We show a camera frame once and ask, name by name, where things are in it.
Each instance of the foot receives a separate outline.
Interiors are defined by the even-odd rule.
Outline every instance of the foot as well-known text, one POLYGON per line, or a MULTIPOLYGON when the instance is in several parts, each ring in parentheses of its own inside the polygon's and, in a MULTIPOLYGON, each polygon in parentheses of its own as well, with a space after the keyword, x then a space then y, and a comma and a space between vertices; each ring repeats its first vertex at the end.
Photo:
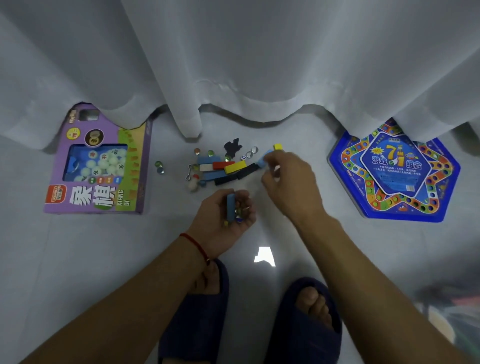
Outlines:
POLYGON ((325 297, 319 294, 314 287, 305 287, 301 290, 295 306, 313 320, 317 320, 333 331, 332 317, 328 312, 325 297))
MULTIPOLYGON (((190 288, 188 294, 219 294, 220 293, 220 271, 214 261, 197 278, 190 288)), ((186 362, 182 359, 165 358, 162 364, 210 364, 210 362, 186 362)))

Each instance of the blue block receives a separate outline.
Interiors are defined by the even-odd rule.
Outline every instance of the blue block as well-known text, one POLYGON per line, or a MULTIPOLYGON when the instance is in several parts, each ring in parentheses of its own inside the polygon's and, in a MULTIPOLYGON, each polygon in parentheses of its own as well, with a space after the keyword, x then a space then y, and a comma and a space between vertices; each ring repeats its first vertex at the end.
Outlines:
POLYGON ((203 180, 211 181, 215 178, 225 177, 227 174, 224 170, 210 170, 208 172, 203 172, 203 180))
POLYGON ((213 162, 224 162, 220 156, 201 157, 198 156, 197 164, 211 164, 213 162))
POLYGON ((235 194, 227 195, 227 221, 235 220, 235 194))
POLYGON ((272 152, 273 152, 272 149, 267 150, 267 152, 264 155, 262 155, 261 158, 257 161, 257 164, 260 168, 263 168, 263 167, 266 166, 266 163, 264 161, 265 155, 267 155, 268 153, 272 153, 272 152))

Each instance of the red block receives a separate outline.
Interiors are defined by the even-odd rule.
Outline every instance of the red block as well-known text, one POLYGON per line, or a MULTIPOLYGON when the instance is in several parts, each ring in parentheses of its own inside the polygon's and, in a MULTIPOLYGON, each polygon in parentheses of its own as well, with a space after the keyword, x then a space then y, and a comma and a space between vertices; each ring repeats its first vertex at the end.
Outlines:
POLYGON ((231 161, 231 162, 213 162, 212 164, 213 164, 213 169, 214 170, 222 170, 226 166, 229 166, 231 164, 235 164, 235 162, 234 161, 231 161))

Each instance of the person's left arm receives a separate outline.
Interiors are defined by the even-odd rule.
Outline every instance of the person's left arm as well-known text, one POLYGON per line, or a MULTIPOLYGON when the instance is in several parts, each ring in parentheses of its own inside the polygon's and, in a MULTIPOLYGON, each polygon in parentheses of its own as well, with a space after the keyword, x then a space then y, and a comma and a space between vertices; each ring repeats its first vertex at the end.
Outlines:
MULTIPOLYGON (((250 206, 242 223, 223 226, 225 199, 219 190, 202 202, 186 231, 213 259, 228 250, 255 222, 245 190, 236 198, 250 206)), ((189 288, 204 271, 200 250, 178 237, 140 273, 94 304, 40 345, 22 363, 144 363, 189 288)))

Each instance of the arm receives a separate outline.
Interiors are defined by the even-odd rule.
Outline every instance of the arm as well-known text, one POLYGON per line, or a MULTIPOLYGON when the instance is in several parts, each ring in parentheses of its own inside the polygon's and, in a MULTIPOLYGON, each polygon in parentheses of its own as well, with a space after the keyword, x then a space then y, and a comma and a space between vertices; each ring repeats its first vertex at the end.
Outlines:
POLYGON ((328 216, 308 163, 281 150, 265 160, 272 169, 262 182, 315 259, 366 363, 469 362, 328 216))
MULTIPOLYGON (((255 222, 247 191, 237 191, 250 215, 223 226, 225 197, 205 199, 187 233, 210 258, 229 249, 255 222)), ((44 342, 22 363, 144 363, 189 288, 205 269, 200 251, 183 237, 123 286, 94 304, 44 342)))

